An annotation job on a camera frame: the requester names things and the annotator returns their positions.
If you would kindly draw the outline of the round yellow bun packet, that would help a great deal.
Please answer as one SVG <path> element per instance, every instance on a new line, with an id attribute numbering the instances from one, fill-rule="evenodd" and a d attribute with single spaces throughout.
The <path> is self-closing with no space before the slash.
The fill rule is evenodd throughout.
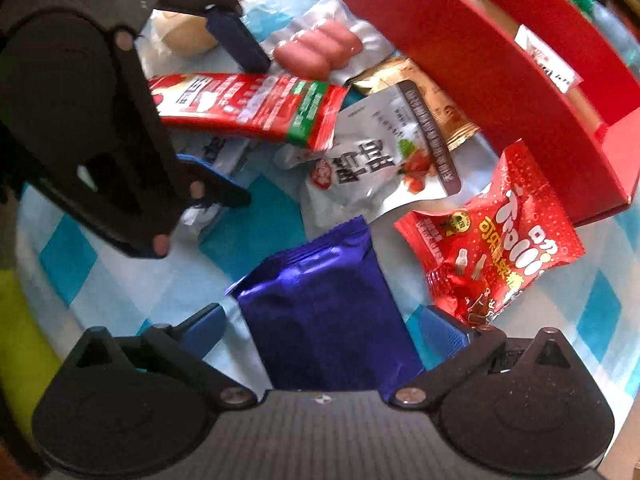
<path id="1" fill-rule="evenodd" d="M 136 40 L 146 78 L 182 73 L 218 41 L 206 29 L 206 18 L 154 10 Z"/>

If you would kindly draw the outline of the red Trolli candy bag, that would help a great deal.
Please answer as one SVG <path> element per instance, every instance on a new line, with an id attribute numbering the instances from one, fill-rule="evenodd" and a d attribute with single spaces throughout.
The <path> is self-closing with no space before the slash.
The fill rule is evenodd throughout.
<path id="1" fill-rule="evenodd" d="M 465 205 L 413 210 L 395 222 L 439 310 L 467 326 L 490 323 L 540 274 L 584 246 L 522 140 L 501 154 L 490 183 Z"/>

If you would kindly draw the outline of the long red snack packet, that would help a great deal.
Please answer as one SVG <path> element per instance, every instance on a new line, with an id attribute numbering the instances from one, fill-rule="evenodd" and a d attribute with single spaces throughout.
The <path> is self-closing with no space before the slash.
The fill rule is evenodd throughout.
<path id="1" fill-rule="evenodd" d="M 171 129 L 286 143 L 312 152 L 331 147 L 347 89 L 295 76 L 173 74 L 149 80 Z"/>

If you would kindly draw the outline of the pink sausages vacuum pack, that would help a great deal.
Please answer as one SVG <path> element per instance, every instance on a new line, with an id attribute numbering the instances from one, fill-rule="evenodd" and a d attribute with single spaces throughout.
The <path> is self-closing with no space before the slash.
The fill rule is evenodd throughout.
<path id="1" fill-rule="evenodd" d="M 320 0 L 272 32 L 262 48 L 272 69 L 302 79 L 346 84 L 389 58 L 396 48 L 343 0 Z"/>

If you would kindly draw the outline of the purple foil snack packet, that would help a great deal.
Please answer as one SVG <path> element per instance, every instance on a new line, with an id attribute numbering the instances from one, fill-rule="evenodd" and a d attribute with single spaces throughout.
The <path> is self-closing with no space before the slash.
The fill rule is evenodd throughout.
<path id="1" fill-rule="evenodd" d="M 229 292 L 277 390 L 388 400 L 423 370 L 361 217 L 265 258 Z"/>

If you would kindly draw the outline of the white duck snack pouch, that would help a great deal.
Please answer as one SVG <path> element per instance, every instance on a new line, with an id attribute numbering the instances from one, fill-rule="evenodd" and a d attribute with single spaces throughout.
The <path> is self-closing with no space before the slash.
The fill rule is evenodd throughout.
<path id="1" fill-rule="evenodd" d="M 309 238 L 355 217 L 373 221 L 388 209 L 386 200 L 398 204 L 397 192 L 442 198 L 462 189 L 442 129 L 410 79 L 339 112 L 327 148 L 287 145 L 274 162 L 281 169 L 310 165 L 299 194 Z"/>

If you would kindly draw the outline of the gold foil snack packet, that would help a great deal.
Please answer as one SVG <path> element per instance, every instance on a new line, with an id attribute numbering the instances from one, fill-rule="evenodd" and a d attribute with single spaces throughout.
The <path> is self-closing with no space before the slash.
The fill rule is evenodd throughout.
<path id="1" fill-rule="evenodd" d="M 444 90 L 439 88 L 432 78 L 427 76 L 413 60 L 401 54 L 386 58 L 377 66 L 352 78 L 349 84 L 363 96 L 368 96 L 403 80 L 411 80 L 418 86 L 450 151 L 455 150 L 480 131 L 480 127 L 465 115 L 465 112 Z"/>

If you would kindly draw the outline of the white Kaprons wafer packet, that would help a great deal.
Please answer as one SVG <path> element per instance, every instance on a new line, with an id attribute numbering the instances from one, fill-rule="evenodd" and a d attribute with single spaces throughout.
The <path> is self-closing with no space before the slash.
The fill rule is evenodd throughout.
<path id="1" fill-rule="evenodd" d="M 198 182 L 196 197 L 190 199 L 176 229 L 180 240 L 195 242 L 221 211 L 246 207 L 252 201 L 250 192 L 232 180 L 250 141 L 187 131 L 172 132 L 170 140 L 189 182 Z"/>

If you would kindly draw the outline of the white spicy gluten strip packet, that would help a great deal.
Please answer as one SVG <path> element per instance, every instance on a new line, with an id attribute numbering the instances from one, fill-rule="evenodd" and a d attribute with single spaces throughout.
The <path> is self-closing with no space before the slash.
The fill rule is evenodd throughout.
<path id="1" fill-rule="evenodd" d="M 552 47 L 525 25 L 518 26 L 514 42 L 542 69 L 563 94 L 582 83 L 582 77 Z"/>

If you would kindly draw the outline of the red cardboard box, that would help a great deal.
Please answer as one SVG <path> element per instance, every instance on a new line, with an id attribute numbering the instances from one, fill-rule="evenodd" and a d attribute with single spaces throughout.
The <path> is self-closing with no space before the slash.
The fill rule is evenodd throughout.
<path id="1" fill-rule="evenodd" d="M 490 0 L 582 77 L 599 125 L 492 18 L 466 0 L 344 0 L 419 64 L 496 151 L 523 140 L 578 226 L 626 209 L 639 181 L 639 84 L 567 0 Z"/>

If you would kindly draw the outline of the blue rolled cushion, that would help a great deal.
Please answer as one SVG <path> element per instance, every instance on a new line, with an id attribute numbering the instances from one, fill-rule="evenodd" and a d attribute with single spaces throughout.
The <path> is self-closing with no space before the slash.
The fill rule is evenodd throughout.
<path id="1" fill-rule="evenodd" d="M 639 77 L 639 41 L 631 31 L 601 0 L 596 2 L 590 16 L 582 13 L 596 29 L 605 36 L 614 50 L 620 55 L 634 76 Z"/>

